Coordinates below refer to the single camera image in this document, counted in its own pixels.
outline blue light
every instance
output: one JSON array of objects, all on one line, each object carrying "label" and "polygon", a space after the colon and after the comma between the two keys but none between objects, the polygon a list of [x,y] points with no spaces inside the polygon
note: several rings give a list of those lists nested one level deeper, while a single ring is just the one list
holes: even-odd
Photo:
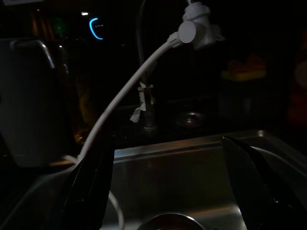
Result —
[{"label": "blue light", "polygon": [[89,25],[90,25],[91,32],[92,32],[92,34],[94,35],[95,38],[97,38],[98,40],[103,40],[103,38],[98,37],[98,36],[95,34],[94,30],[93,30],[92,24],[93,24],[93,22],[96,21],[96,20],[98,20],[98,18],[93,18],[92,20],[90,20]]}]

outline sink basin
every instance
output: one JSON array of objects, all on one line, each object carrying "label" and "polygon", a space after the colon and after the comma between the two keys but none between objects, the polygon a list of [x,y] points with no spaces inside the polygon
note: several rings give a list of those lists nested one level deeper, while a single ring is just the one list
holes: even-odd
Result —
[{"label": "sink basin", "polygon": [[[272,169],[307,207],[304,156],[264,131],[227,135],[263,149],[260,152]],[[136,230],[146,220],[167,212],[190,216],[207,230],[246,230],[228,179],[221,136],[116,150],[111,191],[122,208],[125,230]],[[47,179],[32,189],[1,227],[39,229],[63,178],[65,175]],[[117,214],[109,202],[103,229],[118,229]]]}]

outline sink drain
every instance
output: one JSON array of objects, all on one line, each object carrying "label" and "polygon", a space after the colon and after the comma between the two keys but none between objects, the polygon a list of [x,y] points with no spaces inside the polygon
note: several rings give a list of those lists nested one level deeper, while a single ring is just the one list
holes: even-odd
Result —
[{"label": "sink drain", "polygon": [[196,128],[203,125],[205,116],[197,112],[185,112],[178,115],[176,124],[185,128]]},{"label": "sink drain", "polygon": [[138,230],[206,230],[191,217],[180,213],[164,213],[143,223]]}]

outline yellow object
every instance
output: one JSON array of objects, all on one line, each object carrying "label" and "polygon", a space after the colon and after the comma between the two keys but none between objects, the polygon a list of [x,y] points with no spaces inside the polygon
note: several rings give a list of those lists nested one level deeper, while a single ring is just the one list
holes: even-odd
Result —
[{"label": "yellow object", "polygon": [[257,55],[250,54],[246,62],[229,61],[222,78],[231,81],[249,81],[264,78],[267,74],[265,62]]},{"label": "yellow object", "polygon": [[266,70],[257,70],[252,72],[244,72],[244,73],[230,73],[229,71],[222,72],[222,79],[230,80],[230,81],[249,81],[253,79],[264,78],[267,74]]}]

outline white cable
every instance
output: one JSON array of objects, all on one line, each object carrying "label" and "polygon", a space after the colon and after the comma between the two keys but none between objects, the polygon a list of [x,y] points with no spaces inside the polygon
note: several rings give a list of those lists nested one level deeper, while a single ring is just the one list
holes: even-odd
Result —
[{"label": "white cable", "polygon": [[118,217],[118,229],[119,230],[124,230],[125,229],[125,220],[124,220],[124,214],[123,211],[121,210],[118,201],[116,200],[115,196],[111,191],[109,192],[109,201],[112,203],[113,207],[115,208],[117,212],[117,217]]},{"label": "white cable", "polygon": [[101,114],[94,127],[92,128],[90,134],[88,135],[81,152],[78,156],[78,163],[86,156],[86,153],[90,149],[99,129],[102,127],[106,119],[110,116],[113,110],[116,108],[118,103],[123,99],[123,97],[129,92],[129,90],[134,86],[134,84],[139,80],[139,78],[146,72],[146,70],[167,50],[172,48],[173,45],[167,41],[160,48],[158,48],[136,71],[136,73],[129,79],[126,85],[118,92],[115,98],[111,101],[105,111]]}]

